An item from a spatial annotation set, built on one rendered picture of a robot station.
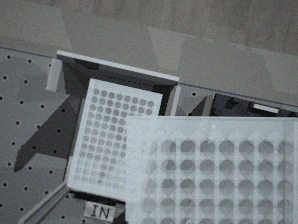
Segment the grey perforated base plate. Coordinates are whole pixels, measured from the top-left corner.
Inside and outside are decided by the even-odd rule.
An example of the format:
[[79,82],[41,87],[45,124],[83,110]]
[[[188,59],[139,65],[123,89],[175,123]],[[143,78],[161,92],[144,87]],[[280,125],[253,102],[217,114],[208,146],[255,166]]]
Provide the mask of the grey perforated base plate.
[[[0,224],[18,224],[64,182],[83,97],[45,90],[57,56],[0,45]],[[222,94],[298,112],[298,104],[179,81],[175,116],[201,116],[207,95]],[[112,224],[83,216],[86,201],[125,202],[70,190],[39,224]],[[114,219],[113,218],[113,219]]]

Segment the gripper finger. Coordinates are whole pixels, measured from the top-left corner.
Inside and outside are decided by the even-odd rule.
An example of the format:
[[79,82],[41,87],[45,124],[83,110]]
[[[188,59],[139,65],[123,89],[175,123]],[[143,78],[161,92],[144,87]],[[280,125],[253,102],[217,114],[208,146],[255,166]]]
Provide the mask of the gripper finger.
[[114,218],[112,224],[128,224],[125,218]]

